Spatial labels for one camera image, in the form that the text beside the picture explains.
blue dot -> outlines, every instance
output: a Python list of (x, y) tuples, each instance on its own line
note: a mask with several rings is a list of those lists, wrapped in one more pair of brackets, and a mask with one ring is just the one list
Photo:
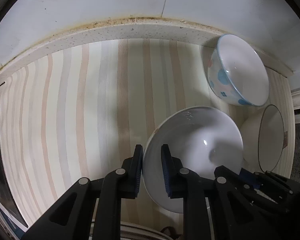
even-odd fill
[(219, 72), (218, 72), (218, 80), (223, 85), (228, 85), (229, 84), (229, 79), (227, 77), (226, 72), (223, 69), (220, 69)]
[(249, 103), (248, 103), (247, 101), (243, 100), (243, 99), (239, 99), (239, 100), (238, 100), (238, 103), (239, 103), (240, 105), (243, 105), (243, 106), (249, 105)]

white bowl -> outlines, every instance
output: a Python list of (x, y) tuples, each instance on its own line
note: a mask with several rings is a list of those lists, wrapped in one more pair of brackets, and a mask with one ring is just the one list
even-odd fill
[(214, 170), (224, 165), (239, 174), (243, 143), (232, 119), (218, 109), (195, 106), (166, 119), (148, 140), (143, 157), (143, 181), (151, 198), (168, 211), (183, 213), (183, 200), (167, 196), (161, 164), (161, 146), (201, 177), (215, 179)]
[(260, 109), (241, 126), (243, 157), (255, 171), (272, 171), (283, 148), (284, 126), (274, 105)]
[(268, 75), (258, 54), (243, 39), (224, 34), (208, 65), (213, 92), (225, 102), (262, 106), (269, 96)]

blue-rimmed bowl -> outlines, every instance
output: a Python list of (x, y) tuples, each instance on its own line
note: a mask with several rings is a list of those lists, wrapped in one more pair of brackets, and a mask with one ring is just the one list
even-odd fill
[(236, 106), (262, 106), (269, 96), (269, 79), (260, 57), (232, 34), (219, 38), (209, 62), (208, 82), (219, 98)]

striped surface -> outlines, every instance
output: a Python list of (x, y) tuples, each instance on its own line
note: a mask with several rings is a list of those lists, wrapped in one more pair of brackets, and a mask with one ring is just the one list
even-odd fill
[[(1, 95), (0, 142), (7, 180), (26, 222), (33, 224), (74, 182), (104, 177), (146, 146), (168, 116), (213, 106), (240, 125), (255, 111), (217, 98), (203, 64), (212, 49), (183, 42), (102, 41), (47, 55), (15, 72)], [(294, 114), (288, 81), (268, 69), (270, 97), (280, 109), (288, 146), (277, 172), (290, 176)], [(143, 183), (122, 202), (122, 220), (182, 230), (182, 215), (158, 207)]]

silver rivet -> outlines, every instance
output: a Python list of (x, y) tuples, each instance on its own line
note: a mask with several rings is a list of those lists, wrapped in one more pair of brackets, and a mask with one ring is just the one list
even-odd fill
[(227, 182), (227, 180), (224, 177), (218, 177), (217, 182), (219, 182), (220, 184), (225, 184)]
[(180, 171), (179, 171), (181, 174), (188, 174), (189, 173), (189, 170), (187, 168), (181, 168)]
[(115, 171), (115, 173), (118, 174), (118, 175), (122, 175), (122, 174), (125, 174), (125, 173), (126, 173), (126, 170), (123, 169), (123, 168), (120, 168), (120, 169), (117, 169), (117, 170)]
[(79, 179), (78, 182), (79, 182), (80, 185), (85, 185), (85, 184), (88, 183), (88, 181), (89, 181), (89, 180), (88, 180), (87, 178), (81, 178), (81, 179)]

